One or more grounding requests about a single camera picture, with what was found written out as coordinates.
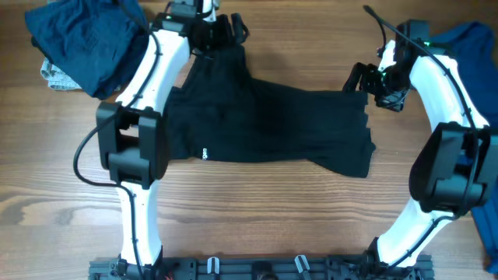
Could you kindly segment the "black polo shirt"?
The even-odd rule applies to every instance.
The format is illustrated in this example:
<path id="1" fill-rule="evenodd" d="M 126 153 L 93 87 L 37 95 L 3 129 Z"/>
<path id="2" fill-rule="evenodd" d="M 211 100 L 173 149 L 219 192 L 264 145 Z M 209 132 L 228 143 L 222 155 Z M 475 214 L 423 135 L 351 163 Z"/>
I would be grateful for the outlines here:
<path id="1" fill-rule="evenodd" d="M 306 91 L 251 76 L 236 45 L 198 56 L 167 101 L 171 159 L 232 163 L 307 159 L 367 177 L 376 148 L 365 93 Z"/>

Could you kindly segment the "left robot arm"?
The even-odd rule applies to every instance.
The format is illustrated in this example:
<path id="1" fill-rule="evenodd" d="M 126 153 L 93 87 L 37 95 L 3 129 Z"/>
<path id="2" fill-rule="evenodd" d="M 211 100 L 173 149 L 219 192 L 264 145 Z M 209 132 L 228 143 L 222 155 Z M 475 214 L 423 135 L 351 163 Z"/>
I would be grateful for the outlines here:
<path id="1" fill-rule="evenodd" d="M 163 279 L 156 194 L 168 165 L 164 111 L 191 54 L 249 35 L 240 14 L 217 15 L 217 1 L 173 1 L 145 26 L 149 44 L 124 92 L 96 111 L 100 160 L 121 201 L 124 241 L 111 279 Z"/>

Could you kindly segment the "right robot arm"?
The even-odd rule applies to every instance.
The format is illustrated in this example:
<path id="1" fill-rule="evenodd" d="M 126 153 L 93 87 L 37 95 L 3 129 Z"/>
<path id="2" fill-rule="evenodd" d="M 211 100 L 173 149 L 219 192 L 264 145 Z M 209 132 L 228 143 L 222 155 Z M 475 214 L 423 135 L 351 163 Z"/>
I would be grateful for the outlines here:
<path id="1" fill-rule="evenodd" d="M 497 131 L 472 103 L 458 63 L 430 41 L 429 24 L 409 19 L 377 52 L 379 65 L 356 63 L 342 90 L 360 89 L 378 107 L 399 112 L 416 90 L 432 134 L 409 174 L 411 198 L 391 228 L 375 238 L 357 271 L 364 278 L 405 278 L 446 225 L 484 205 L 497 180 Z"/>

